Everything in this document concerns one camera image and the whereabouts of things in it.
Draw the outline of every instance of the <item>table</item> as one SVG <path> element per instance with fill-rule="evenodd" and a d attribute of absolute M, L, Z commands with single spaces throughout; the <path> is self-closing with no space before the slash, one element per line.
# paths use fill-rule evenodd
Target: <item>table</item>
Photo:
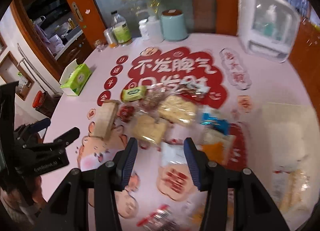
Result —
<path fill-rule="evenodd" d="M 44 139 L 50 142 L 72 127 L 80 129 L 80 137 L 67 147 L 70 164 L 42 176 L 43 196 L 46 200 L 70 169 L 78 166 L 77 157 L 82 143 L 90 142 L 88 126 L 94 118 L 91 119 L 88 112 L 91 109 L 98 110 L 103 100 L 119 99 L 123 88 L 159 81 L 175 88 L 182 77 L 210 86 L 210 96 L 205 103 L 219 108 L 244 135 L 246 149 L 237 150 L 240 157 L 237 157 L 237 152 L 233 153 L 233 160 L 242 159 L 268 190 L 271 181 L 266 171 L 270 170 L 270 157 L 266 156 L 267 147 L 259 145 L 259 136 L 255 134 L 256 125 L 253 123 L 261 105 L 266 102 L 311 105 L 290 62 L 279 64 L 245 54 L 238 39 L 232 36 L 196 33 L 181 42 L 164 41 L 157 45 L 137 38 L 129 46 L 107 48 L 100 53 L 94 50 L 85 63 L 94 71 L 91 78 L 80 96 L 62 96 Z M 130 136 L 128 125 L 121 124 L 124 127 L 115 128 L 115 138 L 119 142 L 124 141 L 123 134 Z M 196 143 L 199 136 L 192 137 Z M 159 192 L 156 180 L 160 156 L 161 153 L 155 148 L 139 148 L 133 168 L 139 177 L 128 193 L 129 203 L 138 205 L 138 210 L 134 218 L 120 217 L 123 230 L 141 230 L 141 227 L 136 227 L 136 223 L 161 204 L 167 203 L 173 210 L 181 212 L 187 201 L 205 199 L 206 193 L 194 192 L 183 201 L 175 202 Z M 123 210 L 122 215 L 128 217 L 130 214 Z M 304 219 L 293 220 L 289 223 L 290 228 L 298 227 L 307 218 L 304 216 Z M 89 219 L 93 230 L 94 210 L 91 206 Z"/>

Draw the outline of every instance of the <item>wooden lid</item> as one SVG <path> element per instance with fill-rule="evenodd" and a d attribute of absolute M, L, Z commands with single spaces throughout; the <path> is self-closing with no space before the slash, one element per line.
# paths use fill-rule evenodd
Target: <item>wooden lid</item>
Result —
<path fill-rule="evenodd" d="M 182 11 L 179 9 L 168 9 L 162 12 L 163 16 L 178 16 L 181 14 L 182 14 Z"/>

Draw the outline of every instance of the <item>red circle with text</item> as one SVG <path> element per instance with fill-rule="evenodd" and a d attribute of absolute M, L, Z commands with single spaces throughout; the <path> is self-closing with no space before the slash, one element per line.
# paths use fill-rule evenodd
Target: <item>red circle with text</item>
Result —
<path fill-rule="evenodd" d="M 111 76 L 104 83 L 104 88 L 106 90 L 110 90 L 112 87 L 114 87 L 116 85 L 117 81 L 118 81 L 118 79 L 116 78 L 116 76 Z"/>
<path fill-rule="evenodd" d="M 110 97 L 111 97 L 110 91 L 108 91 L 108 90 L 103 91 L 103 92 L 99 95 L 99 97 L 98 97 L 98 99 L 97 99 L 97 104 L 98 104 L 99 106 L 102 106 L 103 102 L 104 102 L 105 100 L 109 100 Z"/>
<path fill-rule="evenodd" d="M 112 70 L 111 70 L 111 72 L 110 72 L 110 75 L 116 76 L 116 75 L 120 74 L 120 72 L 122 71 L 122 69 L 123 69 L 123 66 L 122 66 L 122 65 L 115 66 L 114 68 L 112 68 Z"/>
<path fill-rule="evenodd" d="M 118 65 L 121 65 L 121 64 L 123 64 L 125 61 L 127 61 L 128 60 L 128 56 L 127 55 L 123 55 L 123 56 L 121 56 L 121 57 L 119 57 L 118 58 L 118 60 L 117 60 L 117 64 Z"/>

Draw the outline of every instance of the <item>green bottle label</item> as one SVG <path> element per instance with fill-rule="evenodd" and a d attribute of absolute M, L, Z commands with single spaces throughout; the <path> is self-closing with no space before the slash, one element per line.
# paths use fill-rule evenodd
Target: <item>green bottle label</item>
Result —
<path fill-rule="evenodd" d="M 115 34 L 118 43 L 125 43 L 131 39 L 131 33 L 126 23 L 114 27 L 113 33 Z"/>

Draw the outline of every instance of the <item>door handle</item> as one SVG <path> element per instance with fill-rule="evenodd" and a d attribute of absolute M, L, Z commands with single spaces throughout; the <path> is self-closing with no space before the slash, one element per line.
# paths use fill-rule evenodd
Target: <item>door handle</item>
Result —
<path fill-rule="evenodd" d="M 71 4 L 71 6 L 72 6 L 72 8 L 73 8 L 74 13 L 75 13 L 76 16 L 78 17 L 79 21 L 80 21 L 80 22 L 83 22 L 83 17 L 82 17 L 82 15 L 81 15 L 81 13 L 80 13 L 80 10 L 79 10 L 77 4 L 76 4 L 75 2 L 73 2 L 73 3 Z"/>

